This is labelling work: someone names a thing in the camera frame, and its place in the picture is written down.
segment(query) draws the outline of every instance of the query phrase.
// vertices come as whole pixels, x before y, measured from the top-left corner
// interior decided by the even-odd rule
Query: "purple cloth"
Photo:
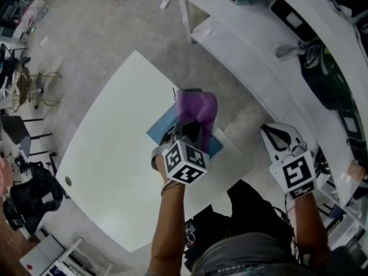
[[[177,92],[177,108],[180,122],[198,120],[202,126],[201,150],[208,152],[214,120],[217,114],[217,99],[210,92]]]

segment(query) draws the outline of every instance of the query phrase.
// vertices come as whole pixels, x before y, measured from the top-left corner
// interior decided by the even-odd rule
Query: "tile floor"
[[[159,5],[160,0],[55,1],[28,42],[31,72],[57,71],[63,75],[62,80],[45,86],[45,97],[59,99],[57,106],[40,105],[33,110],[26,105],[19,111],[25,118],[44,117],[44,122],[29,127],[31,134],[53,132],[52,137],[35,141],[32,151],[56,151],[61,160],[98,93],[131,52],[138,50],[178,87],[199,86],[216,95],[217,126],[254,165],[244,180],[273,205],[283,208],[283,193],[268,172],[269,157],[259,134],[260,125],[271,118],[214,57],[198,44],[186,42],[177,0],[172,0],[166,10],[160,10]],[[9,141],[4,143],[5,148],[10,146]],[[214,207],[228,211],[227,195]],[[72,200],[64,200],[62,207],[48,213],[43,222],[66,247],[83,237],[92,252],[99,250],[116,263],[113,274],[143,275],[148,267],[150,245],[127,252]]]

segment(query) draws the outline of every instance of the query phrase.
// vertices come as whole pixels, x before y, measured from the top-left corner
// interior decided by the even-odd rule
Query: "person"
[[[167,182],[162,155],[155,157],[155,163]],[[180,275],[186,240],[184,192],[185,185],[176,183],[162,193],[147,276]],[[195,237],[201,248],[190,265],[192,275],[360,275],[359,266],[345,249],[330,251],[312,193],[295,200],[297,247],[299,254],[309,255],[308,266],[299,264],[291,253],[291,227],[250,185],[239,181],[228,195],[232,216],[225,225],[222,215],[205,210],[204,232]],[[227,238],[221,239],[218,235],[224,235],[225,229]]]

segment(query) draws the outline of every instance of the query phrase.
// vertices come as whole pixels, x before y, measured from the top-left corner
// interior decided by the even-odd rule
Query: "blue cloth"
[[[164,115],[157,120],[156,123],[147,131],[147,135],[159,145],[162,136],[167,132],[167,130],[174,126],[179,121],[177,106],[173,104]],[[221,149],[223,145],[213,136],[209,140],[209,158],[214,157]]]

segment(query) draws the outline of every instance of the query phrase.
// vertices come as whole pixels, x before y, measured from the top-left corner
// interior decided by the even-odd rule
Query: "human arm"
[[[297,245],[299,253],[309,254],[309,267],[324,268],[330,255],[328,236],[312,193],[295,200]]]
[[[156,157],[156,165],[165,183],[167,177],[162,155]],[[185,246],[184,192],[185,186],[180,184],[162,194],[149,273],[159,276],[180,274]]]

